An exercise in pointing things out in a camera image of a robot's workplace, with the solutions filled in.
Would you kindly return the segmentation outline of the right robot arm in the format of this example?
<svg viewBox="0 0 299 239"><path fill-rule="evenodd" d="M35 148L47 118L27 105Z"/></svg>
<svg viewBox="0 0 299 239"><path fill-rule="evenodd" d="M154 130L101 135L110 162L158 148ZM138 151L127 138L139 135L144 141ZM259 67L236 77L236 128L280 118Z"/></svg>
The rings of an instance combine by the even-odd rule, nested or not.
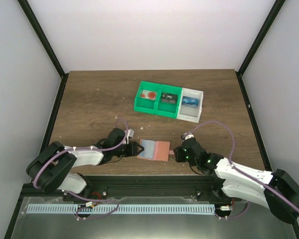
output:
<svg viewBox="0 0 299 239"><path fill-rule="evenodd" d="M216 154L208 153L194 137L174 150L176 162L195 166L204 176L223 181L220 191L270 210L279 220L294 224L299 218L299 184L284 170L253 169Z"/></svg>

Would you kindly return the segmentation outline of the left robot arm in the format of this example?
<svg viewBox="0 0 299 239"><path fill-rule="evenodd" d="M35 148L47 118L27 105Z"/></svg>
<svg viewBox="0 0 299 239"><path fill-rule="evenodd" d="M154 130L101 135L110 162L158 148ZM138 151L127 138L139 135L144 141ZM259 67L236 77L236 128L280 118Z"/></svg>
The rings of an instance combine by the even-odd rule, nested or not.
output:
<svg viewBox="0 0 299 239"><path fill-rule="evenodd" d="M33 185L45 193L56 190L82 193L87 181L78 173L70 171L79 166L98 166L109 163L112 158L132 157L141 154L144 147L132 141L134 131L114 128L106 138L88 147L64 146L58 141L46 147L26 168Z"/></svg>

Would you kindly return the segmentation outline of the pink card holder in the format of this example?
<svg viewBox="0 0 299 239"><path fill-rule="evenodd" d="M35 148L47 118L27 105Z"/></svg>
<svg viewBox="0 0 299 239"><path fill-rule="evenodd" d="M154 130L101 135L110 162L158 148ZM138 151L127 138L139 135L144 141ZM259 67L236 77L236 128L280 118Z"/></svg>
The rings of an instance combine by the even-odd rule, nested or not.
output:
<svg viewBox="0 0 299 239"><path fill-rule="evenodd" d="M144 148L137 158L151 161L168 161L174 152L170 150L169 141L140 140L140 145Z"/></svg>

